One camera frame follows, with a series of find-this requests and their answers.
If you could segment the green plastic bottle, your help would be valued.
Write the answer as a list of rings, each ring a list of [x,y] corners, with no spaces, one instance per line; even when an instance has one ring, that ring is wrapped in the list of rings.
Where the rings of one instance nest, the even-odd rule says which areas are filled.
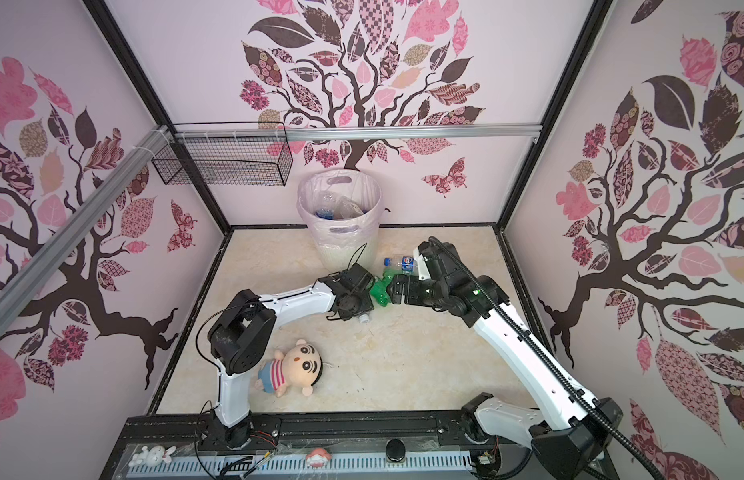
[[[386,270],[383,276],[378,278],[371,287],[370,296],[380,307],[387,307],[392,302],[388,293],[388,286],[394,277],[399,274],[400,272],[397,270]]]

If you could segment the blue label water bottle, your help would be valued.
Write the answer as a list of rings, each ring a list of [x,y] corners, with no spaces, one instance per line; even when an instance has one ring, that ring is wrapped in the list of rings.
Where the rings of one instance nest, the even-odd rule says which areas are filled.
[[[320,193],[315,208],[315,215],[325,220],[350,220],[363,214],[363,209],[356,202],[331,191]]]

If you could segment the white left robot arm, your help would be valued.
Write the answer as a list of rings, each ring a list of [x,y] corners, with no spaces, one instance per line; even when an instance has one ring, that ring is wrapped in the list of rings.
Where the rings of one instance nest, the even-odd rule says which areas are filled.
[[[228,446],[244,446],[254,432],[249,405],[252,383],[276,396],[291,387],[309,396],[323,371],[318,350],[304,339],[287,352],[276,352],[259,368],[273,331],[318,314],[327,313],[331,321],[362,317],[373,310],[374,281],[374,275],[355,263],[288,292],[257,295],[242,290],[219,313],[207,339],[218,370],[214,415]]]

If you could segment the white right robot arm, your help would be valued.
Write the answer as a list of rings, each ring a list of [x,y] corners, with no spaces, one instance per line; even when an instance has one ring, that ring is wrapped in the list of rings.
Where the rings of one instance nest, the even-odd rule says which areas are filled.
[[[603,457],[623,412],[575,380],[535,337],[509,296],[475,276],[456,248],[431,237],[397,263],[387,287],[394,304],[428,307],[460,318],[500,355],[535,402],[510,405],[488,396],[468,413],[481,433],[527,448],[556,479],[574,479]]]

